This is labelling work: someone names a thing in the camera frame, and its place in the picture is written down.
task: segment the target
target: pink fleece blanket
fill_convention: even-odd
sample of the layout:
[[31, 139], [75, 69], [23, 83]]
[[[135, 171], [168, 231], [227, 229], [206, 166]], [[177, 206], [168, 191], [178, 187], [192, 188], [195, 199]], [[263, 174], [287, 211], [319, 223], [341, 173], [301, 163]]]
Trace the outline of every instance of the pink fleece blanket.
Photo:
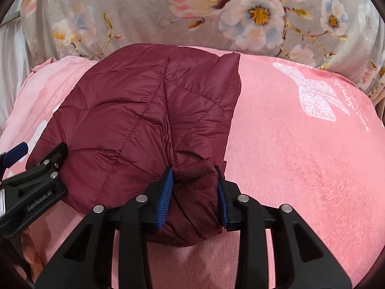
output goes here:
[[[37, 67], [16, 100], [0, 152], [22, 141], [32, 148], [93, 64], [66, 57]], [[385, 129], [373, 105], [347, 79], [281, 59], [241, 55], [239, 74], [242, 92], [226, 150], [226, 178], [261, 204], [293, 205], [357, 284], [385, 244]], [[11, 175], [24, 164], [17, 163]], [[81, 219], [58, 203], [32, 225], [44, 263]], [[237, 233], [223, 233], [183, 249], [149, 244], [154, 288], [233, 288], [238, 240]], [[117, 288], [116, 246], [114, 251]], [[272, 258], [270, 249], [271, 287]]]

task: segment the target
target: floral pillow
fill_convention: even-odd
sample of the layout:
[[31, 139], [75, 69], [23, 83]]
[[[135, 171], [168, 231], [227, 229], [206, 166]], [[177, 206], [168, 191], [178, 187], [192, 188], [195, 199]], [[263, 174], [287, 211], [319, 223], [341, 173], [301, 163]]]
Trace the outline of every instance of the floral pillow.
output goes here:
[[24, 0], [35, 63], [132, 43], [204, 46], [340, 73], [383, 99], [384, 22], [370, 0]]

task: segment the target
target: maroon puffer jacket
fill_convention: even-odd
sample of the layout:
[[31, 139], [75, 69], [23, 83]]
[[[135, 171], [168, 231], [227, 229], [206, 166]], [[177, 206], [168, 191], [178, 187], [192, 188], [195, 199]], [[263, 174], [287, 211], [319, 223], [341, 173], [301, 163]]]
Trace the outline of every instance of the maroon puffer jacket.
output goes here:
[[61, 142], [65, 202], [85, 214], [142, 194], [172, 166], [163, 228], [149, 241], [190, 246], [221, 231], [217, 177], [241, 91], [239, 54], [136, 44], [97, 63], [49, 121], [27, 168]]

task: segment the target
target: metal screw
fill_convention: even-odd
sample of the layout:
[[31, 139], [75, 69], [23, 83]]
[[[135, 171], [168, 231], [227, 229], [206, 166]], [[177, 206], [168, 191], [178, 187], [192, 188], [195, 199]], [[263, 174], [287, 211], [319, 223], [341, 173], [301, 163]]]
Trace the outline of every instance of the metal screw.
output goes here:
[[283, 206], [281, 206], [281, 209], [282, 211], [284, 211], [285, 213], [290, 213], [293, 208], [291, 207], [291, 205], [288, 205], [288, 204], [284, 204]]
[[146, 195], [138, 195], [136, 197], [136, 202], [139, 202], [139, 203], [144, 203], [148, 200], [147, 196]]
[[55, 178], [57, 177], [57, 175], [59, 175], [58, 172], [53, 172], [53, 173], [51, 174], [51, 178], [52, 178], [52, 179], [55, 179]]
[[238, 201], [239, 202], [243, 202], [243, 203], [246, 203], [246, 202], [249, 202], [250, 198], [248, 195], [239, 195], [238, 196]]
[[95, 212], [95, 213], [101, 213], [101, 212], [103, 212], [104, 211], [104, 206], [102, 206], [102, 205], [96, 205], [96, 206], [94, 206], [94, 208], [93, 208], [93, 211]]

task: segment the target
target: black clamp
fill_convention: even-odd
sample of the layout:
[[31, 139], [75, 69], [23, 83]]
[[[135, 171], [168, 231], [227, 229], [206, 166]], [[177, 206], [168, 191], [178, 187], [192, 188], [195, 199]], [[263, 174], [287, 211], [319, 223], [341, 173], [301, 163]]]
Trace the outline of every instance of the black clamp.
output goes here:
[[67, 154], [67, 145], [61, 143], [38, 166], [1, 182], [2, 237], [11, 239], [17, 236], [67, 194], [58, 174]]
[[166, 220], [173, 174], [151, 183], [124, 206], [96, 205], [53, 255], [35, 289], [110, 289], [115, 230], [120, 230], [119, 288], [152, 288], [146, 234]]
[[[343, 268], [290, 205], [262, 206], [217, 171], [221, 221], [226, 230], [241, 232], [236, 289], [269, 289], [266, 229], [273, 238], [277, 288], [352, 289]], [[110, 289], [115, 229], [121, 231], [119, 288], [151, 289], [146, 235], [166, 219], [170, 173], [169, 168], [161, 181], [120, 208], [95, 206], [49, 261], [35, 289]]]

